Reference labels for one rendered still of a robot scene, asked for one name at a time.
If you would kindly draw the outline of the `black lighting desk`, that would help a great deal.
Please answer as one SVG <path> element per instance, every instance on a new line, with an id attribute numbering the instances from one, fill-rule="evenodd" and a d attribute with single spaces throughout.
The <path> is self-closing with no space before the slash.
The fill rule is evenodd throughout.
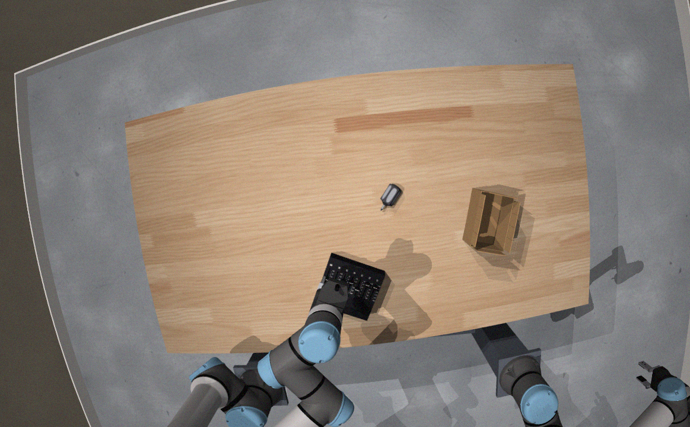
<path id="1" fill-rule="evenodd" d="M 334 278 L 348 283 L 343 313 L 367 321 L 385 278 L 384 270 L 331 253 L 323 276 L 326 281 Z"/>

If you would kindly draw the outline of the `brown cardboard box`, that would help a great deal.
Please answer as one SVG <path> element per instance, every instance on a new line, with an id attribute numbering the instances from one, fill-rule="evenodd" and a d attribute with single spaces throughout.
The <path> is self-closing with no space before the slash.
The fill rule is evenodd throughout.
<path id="1" fill-rule="evenodd" d="M 515 197 L 491 193 L 472 188 L 462 240 L 476 251 L 505 255 L 504 249 L 510 253 L 512 248 L 520 203 L 514 202 Z"/>

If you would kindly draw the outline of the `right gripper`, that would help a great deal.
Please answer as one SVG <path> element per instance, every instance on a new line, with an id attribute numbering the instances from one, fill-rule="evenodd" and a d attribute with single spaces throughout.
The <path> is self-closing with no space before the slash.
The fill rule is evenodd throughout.
<path id="1" fill-rule="evenodd" d="M 669 377 L 675 377 L 670 374 L 670 372 L 665 368 L 665 367 L 651 367 L 649 364 L 647 364 L 645 361 L 641 361 L 638 363 L 641 367 L 646 369 L 648 372 L 652 371 L 652 378 L 651 378 L 651 383 L 648 382 L 643 376 L 638 376 L 637 380 L 643 384 L 646 389 L 652 388 L 654 391 L 657 392 L 657 386 L 659 386 L 659 382 L 664 380 L 665 378 Z M 685 384 L 685 382 L 684 382 Z M 687 397 L 690 396 L 690 387 L 685 384 L 685 389 L 687 392 Z"/>

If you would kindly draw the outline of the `black screwdriver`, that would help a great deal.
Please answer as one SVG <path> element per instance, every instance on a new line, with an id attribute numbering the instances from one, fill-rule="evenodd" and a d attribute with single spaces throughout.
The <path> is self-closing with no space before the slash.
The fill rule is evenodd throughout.
<path id="1" fill-rule="evenodd" d="M 393 206 L 394 202 L 396 201 L 400 193 L 400 187 L 395 186 L 394 184 L 390 184 L 380 198 L 381 202 L 383 202 L 383 206 L 381 206 L 381 211 L 385 206 Z"/>

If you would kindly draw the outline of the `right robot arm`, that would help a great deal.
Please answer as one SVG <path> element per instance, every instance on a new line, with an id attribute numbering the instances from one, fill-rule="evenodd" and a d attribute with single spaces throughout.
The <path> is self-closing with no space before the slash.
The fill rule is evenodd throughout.
<path id="1" fill-rule="evenodd" d="M 562 427 L 557 396 L 536 359 L 519 356 L 508 362 L 500 373 L 500 387 L 513 396 L 526 427 Z M 676 377 L 660 381 L 656 399 L 630 427 L 690 427 L 690 396 L 684 382 Z"/>

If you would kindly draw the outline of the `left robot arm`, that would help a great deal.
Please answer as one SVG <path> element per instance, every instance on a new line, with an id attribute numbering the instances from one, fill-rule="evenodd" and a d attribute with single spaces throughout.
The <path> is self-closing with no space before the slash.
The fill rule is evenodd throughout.
<path id="1" fill-rule="evenodd" d="M 284 386 L 301 402 L 273 427 L 340 426 L 355 405 L 314 367 L 333 359 L 340 343 L 341 322 L 321 310 L 240 379 L 213 357 L 189 376 L 191 394 L 167 427 L 208 427 L 217 410 L 229 427 L 264 427 Z"/>

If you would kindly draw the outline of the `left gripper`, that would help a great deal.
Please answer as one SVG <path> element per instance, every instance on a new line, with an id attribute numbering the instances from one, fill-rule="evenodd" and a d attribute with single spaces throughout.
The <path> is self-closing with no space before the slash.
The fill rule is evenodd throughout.
<path id="1" fill-rule="evenodd" d="M 333 278 L 329 278 L 326 283 L 325 281 L 326 277 L 324 276 L 322 283 L 319 283 L 309 315 L 319 310 L 329 311 L 336 314 L 342 328 L 343 309 L 348 300 L 348 284 Z"/>

